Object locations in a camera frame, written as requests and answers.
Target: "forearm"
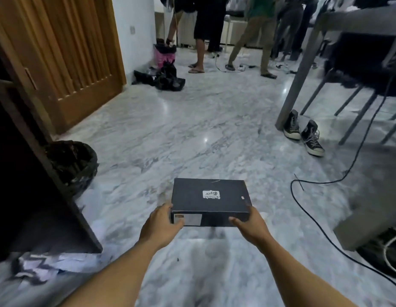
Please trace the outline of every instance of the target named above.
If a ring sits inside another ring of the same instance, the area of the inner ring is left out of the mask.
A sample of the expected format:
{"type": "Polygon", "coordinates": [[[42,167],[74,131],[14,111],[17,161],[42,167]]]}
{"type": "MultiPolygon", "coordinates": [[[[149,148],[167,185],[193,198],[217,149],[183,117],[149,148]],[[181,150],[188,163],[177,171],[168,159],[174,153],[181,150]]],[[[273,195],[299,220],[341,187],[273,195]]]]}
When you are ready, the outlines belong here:
{"type": "Polygon", "coordinates": [[[145,272],[156,248],[137,242],[120,258],[94,275],[60,307],[131,307],[137,300],[145,272]]]}
{"type": "Polygon", "coordinates": [[[265,255],[286,307],[351,307],[355,305],[310,272],[272,237],[259,247],[265,255]]]}

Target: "white rubber sole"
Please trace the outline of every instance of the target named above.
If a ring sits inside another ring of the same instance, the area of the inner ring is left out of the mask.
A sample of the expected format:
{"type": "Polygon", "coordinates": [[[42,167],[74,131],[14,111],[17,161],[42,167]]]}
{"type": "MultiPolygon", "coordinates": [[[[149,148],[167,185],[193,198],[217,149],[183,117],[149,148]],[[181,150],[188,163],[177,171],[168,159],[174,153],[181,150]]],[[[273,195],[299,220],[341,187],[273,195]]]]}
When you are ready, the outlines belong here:
{"type": "Polygon", "coordinates": [[[306,151],[308,154],[313,155],[313,156],[318,156],[318,157],[323,157],[324,156],[324,151],[318,151],[318,150],[312,150],[309,148],[306,144],[304,145],[306,148],[306,151]]]}
{"type": "Polygon", "coordinates": [[[292,140],[300,140],[301,136],[299,133],[288,133],[286,130],[283,129],[283,133],[286,138],[292,139],[292,140]]]}

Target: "khaki pants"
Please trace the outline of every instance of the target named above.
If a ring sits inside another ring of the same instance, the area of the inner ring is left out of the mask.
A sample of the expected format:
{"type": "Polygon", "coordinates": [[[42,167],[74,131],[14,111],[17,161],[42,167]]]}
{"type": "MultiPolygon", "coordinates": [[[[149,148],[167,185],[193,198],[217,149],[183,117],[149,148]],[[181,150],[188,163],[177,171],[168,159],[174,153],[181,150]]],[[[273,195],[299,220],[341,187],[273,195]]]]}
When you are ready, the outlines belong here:
{"type": "Polygon", "coordinates": [[[263,40],[263,52],[262,52],[262,62],[261,62],[261,74],[267,74],[267,65],[269,64],[270,52],[273,48],[273,36],[276,29],[276,19],[274,17],[269,18],[266,16],[257,16],[250,18],[246,26],[245,31],[240,37],[239,41],[235,44],[231,56],[229,57],[229,64],[236,59],[240,49],[248,41],[252,39],[253,36],[259,34],[259,30],[262,29],[262,40],[263,40]]]}

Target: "black cable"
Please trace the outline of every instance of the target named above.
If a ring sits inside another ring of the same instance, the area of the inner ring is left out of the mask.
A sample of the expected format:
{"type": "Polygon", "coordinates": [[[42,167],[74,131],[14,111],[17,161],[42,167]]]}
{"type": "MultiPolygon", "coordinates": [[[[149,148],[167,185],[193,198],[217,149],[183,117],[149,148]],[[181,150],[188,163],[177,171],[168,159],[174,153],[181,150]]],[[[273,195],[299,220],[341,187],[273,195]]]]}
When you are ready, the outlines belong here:
{"type": "Polygon", "coordinates": [[[350,173],[351,169],[354,167],[355,162],[357,161],[358,155],[360,154],[360,150],[361,150],[361,148],[363,147],[363,144],[364,144],[364,142],[365,142],[365,140],[366,140],[366,138],[367,138],[367,135],[369,134],[369,131],[370,131],[371,125],[372,125],[372,123],[373,123],[373,121],[374,121],[374,118],[375,118],[375,116],[377,115],[377,113],[380,111],[382,105],[383,105],[384,102],[385,102],[385,99],[387,98],[387,94],[388,94],[388,92],[389,92],[390,85],[391,85],[391,82],[392,82],[393,78],[394,78],[394,76],[391,76],[391,77],[390,77],[390,79],[389,79],[389,81],[388,81],[388,83],[387,83],[387,87],[386,87],[386,89],[385,89],[384,98],[383,98],[381,104],[379,105],[379,107],[377,108],[377,110],[375,111],[373,117],[371,118],[370,123],[369,123],[369,126],[367,127],[367,130],[366,130],[366,133],[364,134],[363,140],[361,141],[361,143],[360,143],[360,145],[359,145],[359,147],[358,147],[358,149],[357,149],[357,152],[356,152],[356,154],[355,154],[354,160],[353,160],[353,162],[351,163],[351,166],[349,167],[349,169],[345,172],[344,176],[343,176],[341,179],[337,179],[337,180],[329,181],[329,182],[315,182],[315,181],[307,181],[307,180],[295,179],[295,180],[293,180],[293,181],[290,183],[290,192],[292,193],[292,197],[293,197],[294,201],[296,201],[296,203],[297,203],[298,206],[303,210],[303,212],[306,213],[306,214],[308,215],[308,217],[310,217],[310,218],[313,220],[313,222],[316,223],[317,227],[321,230],[321,232],[323,233],[324,237],[326,237],[326,239],[329,241],[329,243],[331,243],[331,244],[333,245],[333,247],[335,247],[335,248],[337,249],[337,251],[339,251],[342,255],[344,255],[346,258],[350,259],[350,260],[353,261],[354,263],[357,263],[357,264],[359,264],[359,265],[361,265],[361,266],[363,266],[363,267],[365,267],[365,268],[368,268],[369,270],[374,271],[375,273],[379,274],[380,276],[386,278],[389,282],[391,282],[392,284],[394,284],[394,285],[396,286],[396,282],[393,281],[393,280],[392,280],[391,278],[389,278],[388,276],[386,276],[385,274],[383,274],[382,272],[380,272],[380,271],[378,271],[378,270],[376,270],[376,269],[374,269],[374,268],[371,268],[371,267],[369,267],[369,266],[367,266],[367,265],[365,265],[365,264],[363,264],[363,263],[360,263],[359,261],[355,260],[354,258],[352,258],[352,257],[348,256],[346,253],[344,253],[343,250],[341,250],[339,247],[337,247],[337,246],[331,241],[331,239],[327,236],[327,234],[325,233],[325,231],[323,230],[323,228],[322,228],[322,227],[320,226],[320,224],[314,219],[314,217],[312,217],[312,216],[310,215],[310,213],[308,213],[308,212],[301,206],[301,204],[299,204],[299,202],[297,201],[296,197],[295,197],[294,194],[293,194],[293,183],[295,183],[295,182],[299,182],[299,183],[303,182],[303,183],[309,183],[309,184],[320,184],[320,185],[321,185],[321,184],[333,184],[333,183],[337,183],[337,182],[343,181],[343,180],[348,176],[348,174],[350,173]]]}
{"type": "Polygon", "coordinates": [[[219,57],[219,54],[216,54],[216,57],[215,57],[215,67],[217,67],[217,69],[218,69],[219,71],[223,72],[223,73],[242,73],[242,72],[244,72],[244,71],[246,70],[246,68],[244,68],[243,70],[239,70],[239,71],[224,71],[224,70],[221,70],[221,69],[219,69],[218,65],[216,64],[216,61],[218,60],[218,57],[219,57]]]}

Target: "shoebox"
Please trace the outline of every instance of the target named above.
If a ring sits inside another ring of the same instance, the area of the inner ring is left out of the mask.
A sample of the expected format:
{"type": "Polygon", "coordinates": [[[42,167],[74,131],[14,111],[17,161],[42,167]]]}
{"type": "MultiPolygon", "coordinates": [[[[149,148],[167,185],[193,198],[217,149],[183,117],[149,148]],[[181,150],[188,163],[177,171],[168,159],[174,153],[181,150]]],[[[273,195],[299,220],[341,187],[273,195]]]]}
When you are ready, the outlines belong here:
{"type": "Polygon", "coordinates": [[[252,205],[243,180],[176,178],[172,196],[171,222],[185,226],[232,226],[229,217],[249,218],[252,205]]]}

